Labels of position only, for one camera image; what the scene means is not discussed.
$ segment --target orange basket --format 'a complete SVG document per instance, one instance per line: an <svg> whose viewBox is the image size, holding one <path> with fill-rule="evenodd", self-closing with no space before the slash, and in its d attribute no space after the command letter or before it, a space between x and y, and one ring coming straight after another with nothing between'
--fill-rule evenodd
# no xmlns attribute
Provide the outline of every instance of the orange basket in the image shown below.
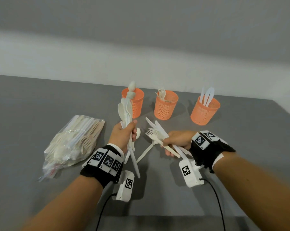
<svg viewBox="0 0 290 231"><path fill-rule="evenodd" d="M164 99L171 102L162 101L159 97L156 98L154 114L156 118L160 120L170 119L177 104L178 96L175 92L166 90L166 96Z"/></svg>
<svg viewBox="0 0 290 231"><path fill-rule="evenodd" d="M216 113L221 105L219 101L213 98L209 106L206 107L200 103L199 98L197 99L196 105L192 111L191 119L195 124L204 126L210 121L210 119L213 117L213 115Z"/></svg>
<svg viewBox="0 0 290 231"><path fill-rule="evenodd" d="M122 91L123 98L127 96L128 91L129 91L128 88L125 88ZM142 111L144 92L139 88L136 88L134 92L135 92L135 97L132 100L132 111L133 111L132 118L138 118L141 115L141 111Z"/></svg>

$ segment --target bag of utensils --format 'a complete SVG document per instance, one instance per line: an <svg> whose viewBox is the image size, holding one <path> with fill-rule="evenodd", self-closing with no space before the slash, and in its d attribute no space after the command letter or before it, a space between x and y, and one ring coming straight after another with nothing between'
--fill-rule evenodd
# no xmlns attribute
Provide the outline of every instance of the bag of utensils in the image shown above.
<svg viewBox="0 0 290 231"><path fill-rule="evenodd" d="M85 160L96 147L104 123L102 119L74 116L54 136L44 151L46 159L42 167L44 175L39 180L53 178L59 169Z"/></svg>

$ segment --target table surface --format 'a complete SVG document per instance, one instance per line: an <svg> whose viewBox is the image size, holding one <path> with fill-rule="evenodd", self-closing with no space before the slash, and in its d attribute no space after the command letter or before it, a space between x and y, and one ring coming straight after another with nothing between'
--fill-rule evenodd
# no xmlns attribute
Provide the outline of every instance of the table surface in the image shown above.
<svg viewBox="0 0 290 231"><path fill-rule="evenodd" d="M97 146L107 143L112 127L120 121L117 105L123 88L0 76L0 228L23 223L78 176L82 163L63 169L55 179L37 181L42 176L43 151L72 116L104 119L106 123ZM135 142L136 158L151 143L144 135L149 127L145 117L157 120L153 114L154 90L143 91L142 113L137 118L142 134ZM216 95L221 108L206 126L201 127L189 117L199 94L177 94L179 101L171 119L159 121L167 132L210 130L242 157L290 183L290 115L276 102ZM154 146L139 162L141 178L135 179L131 201L109 201L104 215L219 217L219 206L211 187L205 184L188 188L179 161L167 157L160 146ZM124 169L134 172L131 160ZM215 187L225 216L245 217L214 174L205 169L201 174ZM104 202L111 192L110 184L101 201Z"/></svg>

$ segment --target wall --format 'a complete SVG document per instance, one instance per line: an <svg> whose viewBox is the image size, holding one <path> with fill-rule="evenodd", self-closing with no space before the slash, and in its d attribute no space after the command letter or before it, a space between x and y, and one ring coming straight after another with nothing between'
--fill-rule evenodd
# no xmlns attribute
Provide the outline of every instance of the wall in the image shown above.
<svg viewBox="0 0 290 231"><path fill-rule="evenodd" d="M0 74L274 99L290 0L0 0Z"/></svg>

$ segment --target white electronic device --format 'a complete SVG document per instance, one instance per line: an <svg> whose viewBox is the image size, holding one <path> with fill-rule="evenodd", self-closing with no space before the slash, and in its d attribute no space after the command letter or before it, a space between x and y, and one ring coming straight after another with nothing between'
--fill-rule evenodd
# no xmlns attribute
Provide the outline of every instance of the white electronic device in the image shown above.
<svg viewBox="0 0 290 231"><path fill-rule="evenodd" d="M118 184L114 185L113 193L117 193L117 195L116 198L113 196L113 200L129 202L131 199L133 183L134 174L127 170L122 171Z"/></svg>
<svg viewBox="0 0 290 231"><path fill-rule="evenodd" d="M204 184L204 181L200 180L200 178L202 178L202 175L199 172L199 169L201 169L203 165L197 166L195 164L195 160L184 159L179 162L179 167L185 183L189 188Z"/></svg>

